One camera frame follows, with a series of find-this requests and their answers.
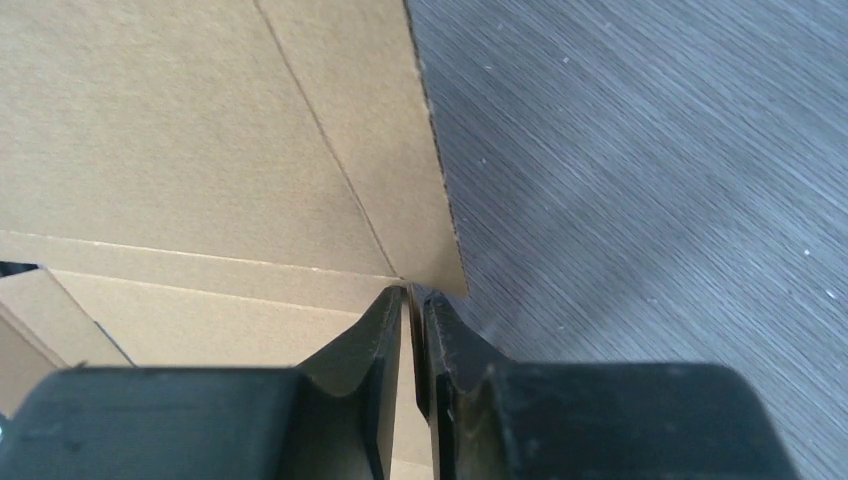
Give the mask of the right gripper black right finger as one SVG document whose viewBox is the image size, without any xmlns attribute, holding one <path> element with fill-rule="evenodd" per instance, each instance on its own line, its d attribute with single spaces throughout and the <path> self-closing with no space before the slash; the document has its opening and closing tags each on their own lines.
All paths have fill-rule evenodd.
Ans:
<svg viewBox="0 0 848 480">
<path fill-rule="evenodd" d="M 735 370 L 514 360 L 437 293 L 422 306 L 422 412 L 439 479 L 798 477 Z"/>
</svg>

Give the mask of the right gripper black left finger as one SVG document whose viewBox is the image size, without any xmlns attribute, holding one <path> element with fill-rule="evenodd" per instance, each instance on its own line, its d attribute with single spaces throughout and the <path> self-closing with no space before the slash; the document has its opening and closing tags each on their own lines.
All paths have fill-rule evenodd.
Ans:
<svg viewBox="0 0 848 480">
<path fill-rule="evenodd" d="M 74 367 L 1 443 L 5 479 L 386 479 L 405 291 L 287 368 Z"/>
</svg>

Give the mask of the brown cardboard box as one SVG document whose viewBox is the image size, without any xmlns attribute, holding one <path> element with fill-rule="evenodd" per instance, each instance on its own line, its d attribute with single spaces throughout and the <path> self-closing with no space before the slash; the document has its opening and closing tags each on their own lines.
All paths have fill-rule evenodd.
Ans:
<svg viewBox="0 0 848 480">
<path fill-rule="evenodd" d="M 1 5 L 1 443 L 74 367 L 294 367 L 405 291 L 391 471 L 435 479 L 412 288 L 468 291 L 405 1 Z"/>
</svg>

